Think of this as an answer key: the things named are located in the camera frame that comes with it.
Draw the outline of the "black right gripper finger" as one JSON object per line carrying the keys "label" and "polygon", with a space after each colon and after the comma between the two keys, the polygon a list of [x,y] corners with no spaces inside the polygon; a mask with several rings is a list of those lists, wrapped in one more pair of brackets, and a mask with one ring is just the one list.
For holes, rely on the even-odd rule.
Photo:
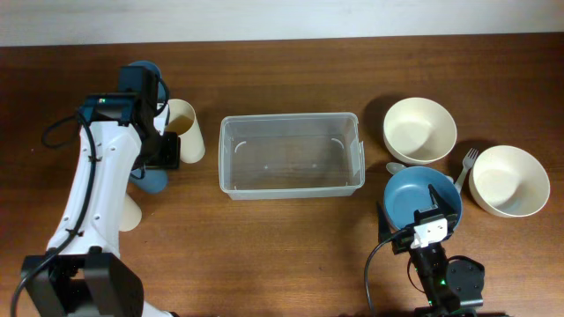
{"label": "black right gripper finger", "polygon": [[383,243],[391,236],[391,230],[386,215],[379,202],[376,203],[376,210],[378,216],[378,242]]}
{"label": "black right gripper finger", "polygon": [[430,194],[431,201],[432,201],[433,205],[436,206],[436,209],[442,215],[447,217],[447,216],[450,216],[450,215],[456,215],[457,214],[456,210],[440,196],[440,194],[437,192],[437,190],[434,188],[434,186],[432,184],[428,185],[428,189],[429,189],[429,194]]}

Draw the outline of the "dark blue cup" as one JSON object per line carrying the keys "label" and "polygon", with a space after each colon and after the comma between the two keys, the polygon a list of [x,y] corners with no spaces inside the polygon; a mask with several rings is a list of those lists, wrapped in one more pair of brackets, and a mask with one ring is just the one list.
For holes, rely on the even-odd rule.
{"label": "dark blue cup", "polygon": [[164,78],[162,77],[162,73],[160,71],[160,68],[155,63],[153,63],[151,61],[147,61],[147,60],[135,61],[133,63],[130,63],[130,66],[144,67],[144,68],[152,71],[158,77],[158,80],[159,80],[158,102],[166,104],[169,100],[170,91],[167,87],[167,84],[164,81]]}

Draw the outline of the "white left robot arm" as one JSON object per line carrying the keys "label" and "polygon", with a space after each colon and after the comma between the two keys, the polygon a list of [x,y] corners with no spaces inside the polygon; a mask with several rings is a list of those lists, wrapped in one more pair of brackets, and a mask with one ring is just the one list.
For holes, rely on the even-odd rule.
{"label": "white left robot arm", "polygon": [[93,93],[70,119],[80,153],[69,199],[41,255],[28,255],[11,297],[26,292],[41,316],[165,316],[120,259],[119,231],[133,171],[176,169],[181,140],[165,130],[170,92],[152,62],[121,67],[116,92]]}

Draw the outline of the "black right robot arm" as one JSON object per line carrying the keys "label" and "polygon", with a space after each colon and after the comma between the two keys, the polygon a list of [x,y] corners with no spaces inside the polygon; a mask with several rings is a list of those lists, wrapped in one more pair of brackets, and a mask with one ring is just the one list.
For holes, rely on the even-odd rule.
{"label": "black right robot arm", "polygon": [[432,186],[431,206],[413,212],[414,222],[392,232],[387,224],[378,226],[378,245],[390,243],[394,254],[407,252],[408,264],[419,277],[428,306],[414,310],[415,316],[475,316],[483,305],[484,266],[471,258],[445,254],[442,242],[454,233],[457,213]]}

